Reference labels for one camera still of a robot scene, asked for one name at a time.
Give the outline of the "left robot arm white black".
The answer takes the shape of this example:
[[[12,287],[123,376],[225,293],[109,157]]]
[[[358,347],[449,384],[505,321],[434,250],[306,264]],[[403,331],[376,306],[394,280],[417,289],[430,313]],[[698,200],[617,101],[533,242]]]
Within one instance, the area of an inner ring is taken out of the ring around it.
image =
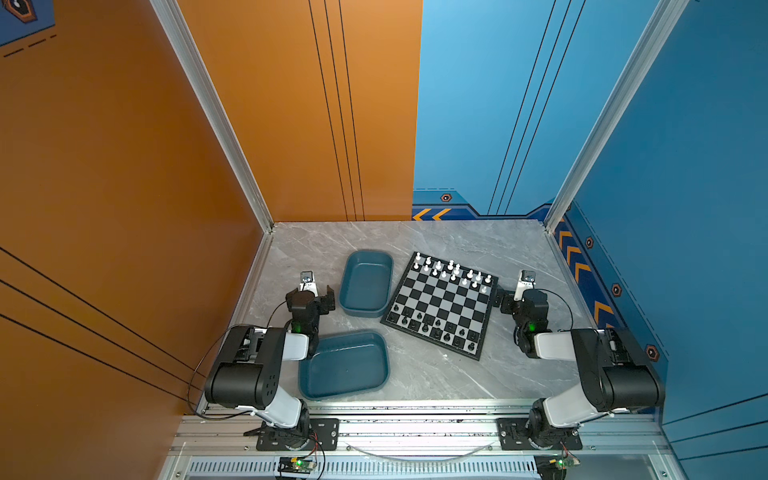
[[[335,292],[318,293],[312,271],[303,271],[299,286],[286,294],[291,319],[282,327],[237,325],[224,335],[204,386],[211,404],[262,419],[255,435],[265,434],[290,449],[312,438],[306,403],[280,386],[285,361],[308,360],[319,344],[320,318],[335,309]]]

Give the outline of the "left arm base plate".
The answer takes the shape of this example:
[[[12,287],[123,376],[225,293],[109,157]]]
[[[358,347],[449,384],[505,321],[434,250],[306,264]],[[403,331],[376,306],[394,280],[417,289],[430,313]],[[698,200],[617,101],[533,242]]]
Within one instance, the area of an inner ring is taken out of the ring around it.
[[[262,425],[257,435],[256,450],[263,452],[309,452],[316,447],[325,452],[338,446],[340,420],[333,417],[311,417],[306,432],[301,429],[280,429]]]

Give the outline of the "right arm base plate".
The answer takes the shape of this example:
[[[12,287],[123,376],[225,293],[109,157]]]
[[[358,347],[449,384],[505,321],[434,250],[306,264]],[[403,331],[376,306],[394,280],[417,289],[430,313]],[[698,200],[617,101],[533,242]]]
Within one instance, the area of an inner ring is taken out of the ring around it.
[[[534,427],[528,418],[499,418],[496,428],[504,451],[583,449],[581,437],[574,428],[555,428],[547,423]]]

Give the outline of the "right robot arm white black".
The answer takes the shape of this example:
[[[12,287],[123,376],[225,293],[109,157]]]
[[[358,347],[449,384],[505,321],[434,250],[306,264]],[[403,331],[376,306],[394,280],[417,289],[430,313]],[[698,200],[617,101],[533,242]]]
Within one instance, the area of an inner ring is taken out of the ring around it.
[[[522,270],[515,288],[494,300],[515,322],[514,341],[532,359],[573,362],[578,383],[536,400],[524,423],[503,436],[537,449],[563,446],[581,425],[617,410],[660,407],[665,389],[659,375],[642,357],[633,335],[612,328],[549,328],[548,293],[535,287],[535,273]]]

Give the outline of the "black and silver chessboard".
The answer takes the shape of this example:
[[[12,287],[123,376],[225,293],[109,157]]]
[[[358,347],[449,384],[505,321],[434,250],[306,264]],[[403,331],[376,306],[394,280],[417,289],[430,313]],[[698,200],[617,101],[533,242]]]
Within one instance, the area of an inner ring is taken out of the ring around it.
[[[493,308],[494,297],[498,288],[498,277],[483,270],[472,269],[461,265],[461,275],[457,276],[457,281],[452,283],[450,281],[451,275],[454,274],[453,270],[448,270],[448,259],[441,259],[439,257],[430,256],[425,253],[421,253],[422,261],[419,264],[420,270],[413,270],[413,264],[415,262],[415,256],[418,251],[412,253],[409,260],[409,265],[404,271],[397,285],[397,288],[389,301],[387,310],[381,317],[380,323],[393,328],[395,330],[406,333],[415,338],[424,340],[431,344],[445,348],[453,353],[460,354],[464,357],[478,361],[481,358],[483,350],[485,336],[490,325],[491,310]],[[432,264],[428,273],[422,273],[422,268],[425,265],[427,257],[432,257]],[[443,264],[442,270],[438,270],[438,276],[432,276],[431,272],[435,268],[437,261],[441,261]],[[467,279],[467,273],[473,270],[474,276],[471,279]],[[441,273],[446,272],[448,277],[441,279]],[[482,281],[477,282],[478,288],[472,289],[471,283],[475,282],[475,276],[478,272],[482,273]],[[484,280],[487,275],[491,275],[492,282],[485,284]],[[461,280],[466,278],[468,285],[462,286]],[[487,287],[486,293],[480,293],[481,286]],[[400,311],[394,312],[393,306],[395,304],[400,305]],[[403,315],[405,308],[411,308],[413,314],[411,317]],[[398,320],[394,323],[388,321],[388,315],[393,312],[399,316]],[[416,319],[416,314],[421,312],[423,315],[422,320]],[[424,322],[425,317],[429,315],[434,318],[434,323],[428,325]],[[406,326],[400,326],[400,318],[407,320]],[[441,320],[443,323],[442,328],[435,326],[437,320]],[[419,327],[416,331],[408,328],[411,321],[419,323]],[[456,331],[454,333],[446,332],[445,327],[447,324],[454,324]],[[429,331],[426,335],[420,332],[421,326],[427,325]],[[430,337],[430,333],[433,329],[440,331],[440,337],[433,339]],[[465,330],[465,337],[458,335],[460,329]],[[474,331],[478,334],[478,338],[475,342],[467,339],[467,335],[470,331]],[[451,335],[451,340],[448,343],[442,341],[442,336],[448,333]],[[454,347],[452,345],[455,337],[461,338],[461,347]],[[473,350],[467,352],[464,347],[467,343],[473,344]]]

